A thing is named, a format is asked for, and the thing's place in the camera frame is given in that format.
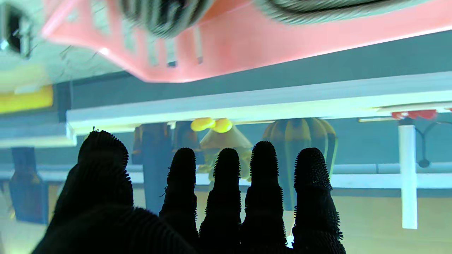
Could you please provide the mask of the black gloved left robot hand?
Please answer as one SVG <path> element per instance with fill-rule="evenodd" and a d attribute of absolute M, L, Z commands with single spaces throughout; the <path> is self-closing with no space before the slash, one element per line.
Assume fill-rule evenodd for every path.
<path fill-rule="evenodd" d="M 323 154 L 303 149 L 296 158 L 297 193 L 292 248 L 287 247 L 283 192 L 273 144 L 252 151 L 252 183 L 242 222 L 239 156 L 220 151 L 205 219 L 196 229 L 194 151 L 176 151 L 158 215 L 135 207 L 126 164 L 129 153 L 107 131 L 92 131 L 69 171 L 47 231 L 34 254 L 344 254 L 339 214 Z"/>

